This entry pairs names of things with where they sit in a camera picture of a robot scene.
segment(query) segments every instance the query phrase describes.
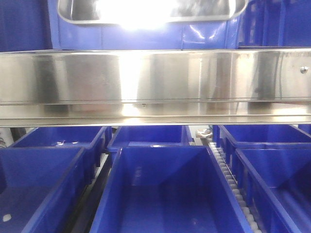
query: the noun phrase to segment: bin floor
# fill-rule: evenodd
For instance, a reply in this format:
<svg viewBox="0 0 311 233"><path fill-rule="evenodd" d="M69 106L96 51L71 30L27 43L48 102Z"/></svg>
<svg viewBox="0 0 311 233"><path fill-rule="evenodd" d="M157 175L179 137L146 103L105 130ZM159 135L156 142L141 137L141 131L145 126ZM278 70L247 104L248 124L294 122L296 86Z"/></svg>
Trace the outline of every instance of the bin floor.
<svg viewBox="0 0 311 233"><path fill-rule="evenodd" d="M85 147L88 148L90 145L89 142L55 142L51 146L55 147Z"/></svg>
<svg viewBox="0 0 311 233"><path fill-rule="evenodd" d="M122 192L121 233L216 233L207 189L131 186Z"/></svg>
<svg viewBox="0 0 311 233"><path fill-rule="evenodd" d="M169 146L182 146L183 144L180 142L129 142L127 146L129 147L146 147L153 145L169 145Z"/></svg>
<svg viewBox="0 0 311 233"><path fill-rule="evenodd" d="M6 187L0 194L0 232L19 233L26 226L51 187ZM3 222L4 215L11 220Z"/></svg>
<svg viewBox="0 0 311 233"><path fill-rule="evenodd" d="M280 201L286 212L297 224L302 232L311 229L311 195L302 190L292 189L289 186L272 188L276 198Z"/></svg>

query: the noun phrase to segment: stainless steel tray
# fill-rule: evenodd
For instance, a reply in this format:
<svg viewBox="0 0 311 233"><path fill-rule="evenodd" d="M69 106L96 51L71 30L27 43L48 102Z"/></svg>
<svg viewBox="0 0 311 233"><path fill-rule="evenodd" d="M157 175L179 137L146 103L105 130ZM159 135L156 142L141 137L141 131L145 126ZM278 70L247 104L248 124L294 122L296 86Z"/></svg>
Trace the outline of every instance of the stainless steel tray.
<svg viewBox="0 0 311 233"><path fill-rule="evenodd" d="M247 3L248 0L58 0L58 13L74 24L215 21L237 17Z"/></svg>

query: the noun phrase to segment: screw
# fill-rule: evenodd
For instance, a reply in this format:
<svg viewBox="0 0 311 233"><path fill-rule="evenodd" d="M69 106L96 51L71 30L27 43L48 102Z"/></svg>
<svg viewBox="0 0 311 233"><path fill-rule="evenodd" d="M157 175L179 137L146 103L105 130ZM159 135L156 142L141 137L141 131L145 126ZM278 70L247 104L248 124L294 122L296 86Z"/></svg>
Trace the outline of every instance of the screw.
<svg viewBox="0 0 311 233"><path fill-rule="evenodd" d="M305 73L308 72L308 70L309 70L309 67L301 67L300 68L300 73L305 74Z"/></svg>

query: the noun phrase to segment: metal shelf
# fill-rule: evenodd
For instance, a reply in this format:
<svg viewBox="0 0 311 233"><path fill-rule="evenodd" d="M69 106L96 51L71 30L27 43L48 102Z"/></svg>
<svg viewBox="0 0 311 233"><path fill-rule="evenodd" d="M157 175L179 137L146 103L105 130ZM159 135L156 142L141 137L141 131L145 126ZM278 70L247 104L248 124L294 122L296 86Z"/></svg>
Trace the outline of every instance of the metal shelf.
<svg viewBox="0 0 311 233"><path fill-rule="evenodd" d="M311 122L311 49L0 53L0 126Z"/></svg>

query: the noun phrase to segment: blue plastic crate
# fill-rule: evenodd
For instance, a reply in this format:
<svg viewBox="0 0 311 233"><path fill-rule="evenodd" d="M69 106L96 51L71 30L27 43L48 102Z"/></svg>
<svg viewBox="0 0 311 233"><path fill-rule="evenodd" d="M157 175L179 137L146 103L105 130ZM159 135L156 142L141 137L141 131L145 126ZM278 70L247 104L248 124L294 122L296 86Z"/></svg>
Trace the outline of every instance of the blue plastic crate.
<svg viewBox="0 0 311 233"><path fill-rule="evenodd" d="M23 136L11 145L13 148L25 147L84 147L86 179L94 178L94 165L100 166L100 157L105 145L111 139L111 127L42 127Z"/></svg>
<svg viewBox="0 0 311 233"><path fill-rule="evenodd" d="M241 46L311 46L310 0L250 0L240 28Z"/></svg>
<svg viewBox="0 0 311 233"><path fill-rule="evenodd" d="M311 136L292 125L220 125L220 146L225 161L236 174L236 148L288 149L311 148Z"/></svg>
<svg viewBox="0 0 311 233"><path fill-rule="evenodd" d="M123 148L90 233L251 233L206 147Z"/></svg>
<svg viewBox="0 0 311 233"><path fill-rule="evenodd" d="M192 142L189 126L121 126L108 145L112 161L123 147L189 146Z"/></svg>
<svg viewBox="0 0 311 233"><path fill-rule="evenodd" d="M238 187L258 212L263 232L311 232L311 149L237 150L237 155Z"/></svg>
<svg viewBox="0 0 311 233"><path fill-rule="evenodd" d="M0 150L0 232L59 233L86 183L83 148ZM9 221L3 221L10 215Z"/></svg>

